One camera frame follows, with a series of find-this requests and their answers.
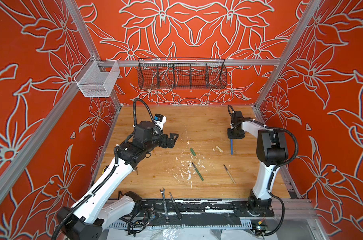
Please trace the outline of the blue pen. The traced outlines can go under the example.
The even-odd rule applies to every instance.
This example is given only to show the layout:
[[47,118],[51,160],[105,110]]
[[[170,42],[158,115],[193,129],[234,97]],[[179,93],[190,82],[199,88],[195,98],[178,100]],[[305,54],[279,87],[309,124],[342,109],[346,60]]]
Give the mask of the blue pen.
[[233,155],[233,139],[230,139],[230,154]]

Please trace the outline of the green pen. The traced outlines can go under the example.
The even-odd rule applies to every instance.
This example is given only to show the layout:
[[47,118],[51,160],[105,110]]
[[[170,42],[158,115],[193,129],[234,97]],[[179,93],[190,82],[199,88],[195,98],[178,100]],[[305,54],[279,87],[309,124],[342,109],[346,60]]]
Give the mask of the green pen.
[[204,181],[204,178],[202,177],[201,173],[199,172],[198,168],[195,166],[195,164],[193,162],[191,162],[195,172],[197,173],[197,175],[199,176],[201,181]]

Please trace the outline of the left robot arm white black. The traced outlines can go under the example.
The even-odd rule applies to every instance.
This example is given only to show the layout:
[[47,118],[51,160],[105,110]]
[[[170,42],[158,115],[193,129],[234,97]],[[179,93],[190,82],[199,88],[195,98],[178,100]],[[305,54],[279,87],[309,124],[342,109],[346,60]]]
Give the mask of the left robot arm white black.
[[110,224],[135,211],[142,199],[133,192],[126,193],[109,206],[105,204],[142,160],[150,157],[157,147],[172,149],[179,135],[165,134],[163,128],[167,118],[153,115],[147,103],[140,98],[133,101],[133,121],[133,132],[114,147],[114,158],[102,176],[71,207],[59,210],[59,224],[52,239],[64,234],[70,240],[97,240]]

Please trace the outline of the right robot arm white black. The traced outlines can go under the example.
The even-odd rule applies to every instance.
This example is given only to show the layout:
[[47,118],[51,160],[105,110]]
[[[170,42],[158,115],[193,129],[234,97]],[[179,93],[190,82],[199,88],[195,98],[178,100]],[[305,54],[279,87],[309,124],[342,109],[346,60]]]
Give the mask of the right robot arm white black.
[[247,201],[247,211],[251,216],[258,217],[271,207],[273,198],[272,187],[278,170],[291,163],[298,154],[296,137],[283,128],[269,127],[255,119],[246,118],[241,111],[227,106],[230,115],[230,127],[227,137],[232,141],[243,139],[246,133],[256,137],[256,156],[259,170],[256,183]]

